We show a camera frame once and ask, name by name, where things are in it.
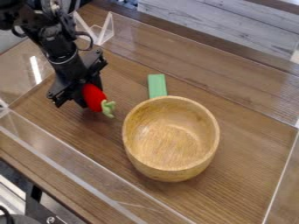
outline green sponge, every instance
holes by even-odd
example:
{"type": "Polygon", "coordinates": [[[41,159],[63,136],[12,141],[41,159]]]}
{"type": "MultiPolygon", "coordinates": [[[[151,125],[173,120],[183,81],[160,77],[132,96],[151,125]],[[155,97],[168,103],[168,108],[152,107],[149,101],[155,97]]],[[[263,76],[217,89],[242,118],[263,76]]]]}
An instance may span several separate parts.
{"type": "Polygon", "coordinates": [[[148,74],[148,94],[149,98],[167,95],[164,74],[148,74]]]}

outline black wire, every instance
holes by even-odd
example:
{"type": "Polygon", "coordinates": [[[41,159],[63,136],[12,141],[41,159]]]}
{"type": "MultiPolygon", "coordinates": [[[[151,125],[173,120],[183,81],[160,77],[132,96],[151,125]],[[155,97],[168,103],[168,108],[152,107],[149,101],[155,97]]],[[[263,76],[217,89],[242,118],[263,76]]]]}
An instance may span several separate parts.
{"type": "Polygon", "coordinates": [[[92,46],[93,46],[93,39],[89,36],[89,34],[84,31],[76,31],[76,36],[87,36],[89,38],[88,48],[87,49],[79,49],[80,51],[89,51],[92,49],[92,46]]]}
{"type": "Polygon", "coordinates": [[[0,210],[4,212],[4,217],[5,217],[5,222],[7,224],[15,224],[15,220],[13,220],[13,217],[12,215],[8,213],[7,209],[0,206],[0,210]]]}
{"type": "Polygon", "coordinates": [[[12,33],[19,38],[24,38],[27,36],[24,33],[17,32],[17,30],[15,29],[15,27],[12,28],[12,33]]]}

